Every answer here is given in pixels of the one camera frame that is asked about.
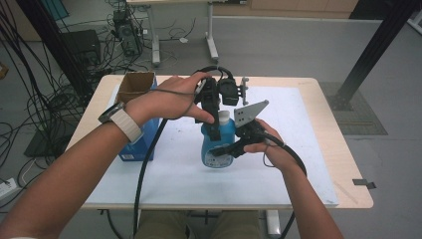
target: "white label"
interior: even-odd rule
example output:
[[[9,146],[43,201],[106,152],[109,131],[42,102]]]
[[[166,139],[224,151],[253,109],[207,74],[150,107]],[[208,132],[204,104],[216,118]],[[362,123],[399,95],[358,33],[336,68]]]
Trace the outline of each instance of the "white label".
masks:
[[[133,160],[134,156],[132,154],[122,154],[121,158],[123,158],[125,160]]]
[[[215,146],[214,148],[218,148],[218,147],[222,147],[222,146],[228,146],[228,145],[230,145],[230,144],[225,143],[223,145]],[[207,165],[209,167],[226,167],[226,166],[228,166],[232,163],[233,157],[231,155],[224,154],[224,155],[221,155],[221,156],[214,156],[214,155],[212,155],[210,150],[208,150],[207,153],[205,153],[205,159],[204,159],[205,165]]]

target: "black pole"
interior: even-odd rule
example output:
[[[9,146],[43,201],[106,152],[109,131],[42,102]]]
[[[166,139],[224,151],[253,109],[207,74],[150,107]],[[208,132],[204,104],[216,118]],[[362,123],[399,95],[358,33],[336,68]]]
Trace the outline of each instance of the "black pole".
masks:
[[[396,1],[393,8],[382,21],[363,53],[360,55],[346,80],[335,96],[329,96],[328,102],[335,111],[348,110],[357,89],[368,76],[372,68],[390,46],[391,42],[410,18],[420,0]]]
[[[42,0],[16,0],[16,2],[46,44],[80,97],[82,104],[86,107],[93,96],[94,90],[88,83],[81,66],[76,62],[71,51],[61,38],[60,29],[44,7]]]

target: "person's left hand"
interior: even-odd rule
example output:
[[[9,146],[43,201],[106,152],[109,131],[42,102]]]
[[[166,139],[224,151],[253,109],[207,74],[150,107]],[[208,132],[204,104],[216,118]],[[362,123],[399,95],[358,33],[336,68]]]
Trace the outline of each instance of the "person's left hand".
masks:
[[[151,91],[130,101],[126,110],[132,112],[131,116],[135,120],[138,114],[147,110],[151,118],[192,117],[201,121],[214,122],[214,118],[209,113],[192,104],[197,84],[207,77],[211,76],[200,72],[185,79],[173,76],[160,84],[157,91]]]

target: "blue spray bottle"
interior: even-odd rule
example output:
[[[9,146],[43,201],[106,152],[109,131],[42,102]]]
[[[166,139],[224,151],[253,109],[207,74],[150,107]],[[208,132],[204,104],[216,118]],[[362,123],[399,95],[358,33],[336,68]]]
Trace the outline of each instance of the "blue spray bottle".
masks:
[[[202,125],[201,132],[204,134],[204,141],[202,143],[202,162],[205,166],[221,168],[226,167],[232,164],[233,156],[224,154],[221,156],[213,156],[209,150],[221,147],[228,146],[235,141],[235,123],[230,119],[229,111],[221,111],[218,113],[218,118],[220,122],[219,130],[221,134],[221,140],[211,141],[205,126]]]

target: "person's right hand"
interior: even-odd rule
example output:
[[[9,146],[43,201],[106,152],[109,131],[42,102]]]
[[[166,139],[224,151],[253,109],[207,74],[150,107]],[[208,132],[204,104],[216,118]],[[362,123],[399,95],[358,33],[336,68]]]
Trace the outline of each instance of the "person's right hand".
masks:
[[[256,121],[268,134],[283,141],[279,133],[274,128],[269,126],[265,121],[261,119],[256,119]],[[281,171],[284,171],[291,166],[298,166],[292,156],[289,155],[284,149],[276,146],[274,142],[270,142],[269,144],[266,144],[265,142],[249,144],[246,145],[243,149],[245,152],[264,152],[273,166]]]

